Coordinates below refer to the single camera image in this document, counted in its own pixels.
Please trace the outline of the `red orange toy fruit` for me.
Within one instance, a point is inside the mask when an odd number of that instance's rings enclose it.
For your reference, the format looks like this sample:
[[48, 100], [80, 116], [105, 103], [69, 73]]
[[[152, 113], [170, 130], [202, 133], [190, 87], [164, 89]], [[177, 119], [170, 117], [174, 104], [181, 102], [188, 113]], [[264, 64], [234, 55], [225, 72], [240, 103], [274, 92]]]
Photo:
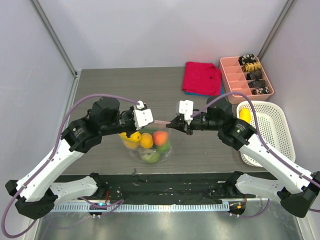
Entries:
[[153, 143], [156, 146], [163, 146], [168, 142], [169, 134], [166, 131], [158, 130], [153, 133], [152, 138], [153, 138]]

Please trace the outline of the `clear pink zip top bag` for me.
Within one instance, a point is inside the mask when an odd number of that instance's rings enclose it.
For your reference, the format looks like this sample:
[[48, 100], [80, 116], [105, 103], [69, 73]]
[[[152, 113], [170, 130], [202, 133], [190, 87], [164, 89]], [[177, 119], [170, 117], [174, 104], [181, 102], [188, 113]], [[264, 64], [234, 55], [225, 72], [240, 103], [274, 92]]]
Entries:
[[157, 164], [166, 161], [173, 154], [168, 124], [168, 121], [155, 120], [130, 136], [125, 132], [118, 136], [132, 158], [145, 164]]

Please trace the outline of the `yellow toy mango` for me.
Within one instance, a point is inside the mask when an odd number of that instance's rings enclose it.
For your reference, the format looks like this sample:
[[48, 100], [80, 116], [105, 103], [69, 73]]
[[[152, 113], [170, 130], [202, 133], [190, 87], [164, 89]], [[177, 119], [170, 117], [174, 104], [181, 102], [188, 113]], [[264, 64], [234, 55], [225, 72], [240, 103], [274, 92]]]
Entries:
[[141, 140], [141, 133], [139, 131], [134, 132], [130, 135], [130, 137], [127, 136], [126, 132], [122, 132], [119, 134], [119, 137], [122, 140], [122, 143], [125, 145], [126, 148], [130, 150], [134, 150], [139, 147], [140, 140]]

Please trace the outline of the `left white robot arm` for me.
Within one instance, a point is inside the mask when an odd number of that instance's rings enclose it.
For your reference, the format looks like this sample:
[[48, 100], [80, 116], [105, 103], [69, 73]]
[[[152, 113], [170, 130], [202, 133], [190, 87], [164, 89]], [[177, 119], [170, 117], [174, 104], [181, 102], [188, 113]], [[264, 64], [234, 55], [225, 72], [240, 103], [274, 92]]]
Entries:
[[101, 94], [85, 116], [59, 129], [53, 149], [25, 177], [9, 180], [5, 188], [12, 196], [11, 204], [19, 214], [37, 220], [56, 205], [80, 197], [102, 199], [108, 185], [98, 173], [70, 182], [56, 179], [91, 148], [99, 145], [104, 136], [133, 134], [153, 122], [152, 114], [143, 101], [120, 111], [120, 96]]

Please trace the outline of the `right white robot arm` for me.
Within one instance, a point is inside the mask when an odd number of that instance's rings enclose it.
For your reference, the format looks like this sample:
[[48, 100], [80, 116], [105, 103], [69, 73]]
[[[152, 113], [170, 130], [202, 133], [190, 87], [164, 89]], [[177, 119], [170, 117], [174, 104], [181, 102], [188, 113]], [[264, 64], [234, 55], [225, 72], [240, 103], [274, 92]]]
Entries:
[[230, 197], [267, 198], [299, 218], [311, 211], [320, 192], [320, 173], [296, 165], [265, 142], [257, 126], [234, 116], [232, 105], [224, 97], [208, 98], [203, 110], [194, 109], [193, 101], [180, 101], [176, 117], [166, 127], [187, 135], [216, 131], [222, 143], [256, 160], [275, 177], [270, 180], [235, 171], [225, 183]]

